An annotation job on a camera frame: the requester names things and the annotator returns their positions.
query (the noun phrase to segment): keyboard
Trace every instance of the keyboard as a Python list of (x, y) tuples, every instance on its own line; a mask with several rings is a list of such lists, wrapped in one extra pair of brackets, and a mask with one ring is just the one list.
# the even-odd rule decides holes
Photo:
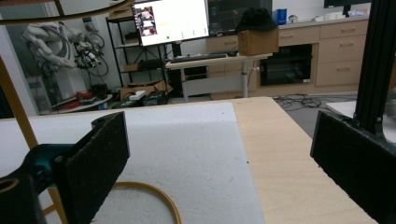
[(171, 60), (171, 63), (186, 63), (186, 62), (201, 61), (201, 60), (208, 60), (208, 59), (217, 59), (217, 58), (225, 58), (225, 57), (227, 57), (227, 54), (225, 54), (225, 53), (206, 54), (206, 55), (199, 55), (199, 56), (175, 58), (175, 59)]

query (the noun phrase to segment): wooden cabinet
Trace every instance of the wooden cabinet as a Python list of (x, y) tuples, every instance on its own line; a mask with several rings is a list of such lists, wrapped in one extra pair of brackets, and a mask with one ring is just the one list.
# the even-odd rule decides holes
[(359, 84), (367, 21), (320, 26), (316, 86)]
[[(311, 82), (258, 86), (261, 83), (260, 72), (253, 72), (248, 95), (253, 97), (357, 91), (367, 27), (367, 16), (280, 26), (280, 47), (312, 45)], [(206, 49), (208, 52), (237, 49), (237, 42), (236, 35), (208, 38)], [(259, 63), (252, 62), (247, 67), (257, 66), (260, 66)], [(240, 72), (240, 64), (210, 66), (208, 71), (211, 77), (236, 74)], [(237, 95), (235, 92), (225, 92), (214, 99), (234, 98)]]
[(319, 27), (309, 26), (279, 30), (279, 46), (312, 44), (319, 42)]

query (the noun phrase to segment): monitor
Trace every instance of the monitor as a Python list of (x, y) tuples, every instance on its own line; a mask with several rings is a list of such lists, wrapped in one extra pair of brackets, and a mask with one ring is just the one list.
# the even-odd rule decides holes
[(209, 36), (205, 0), (156, 0), (133, 4), (142, 46)]
[(324, 0), (324, 7), (344, 7), (343, 15), (348, 16), (348, 11), (352, 5), (371, 3), (372, 0)]
[(235, 35), (235, 27), (250, 7), (272, 12), (272, 0), (207, 0), (209, 35)]

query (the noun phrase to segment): gray floor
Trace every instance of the gray floor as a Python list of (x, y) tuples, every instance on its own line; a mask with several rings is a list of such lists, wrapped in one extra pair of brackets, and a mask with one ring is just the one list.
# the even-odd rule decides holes
[[(287, 95), (274, 97), (276, 102), (311, 137), (314, 135), (319, 110), (326, 110), (327, 103), (356, 100), (356, 92), (342, 92), (322, 95)], [(210, 97), (189, 97), (189, 102), (210, 101)], [(171, 98), (169, 104), (184, 103), (183, 98)]]

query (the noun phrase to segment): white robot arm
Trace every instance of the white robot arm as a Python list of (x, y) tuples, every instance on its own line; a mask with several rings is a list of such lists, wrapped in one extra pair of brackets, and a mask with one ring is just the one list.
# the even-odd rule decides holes
[[(66, 28), (61, 22), (29, 24), (22, 36), (31, 43), (30, 50), (37, 58), (50, 63), (52, 71), (94, 67), (100, 63), (91, 53), (91, 43), (83, 41), (84, 34), (80, 30)], [(70, 43), (76, 46), (78, 60)]]

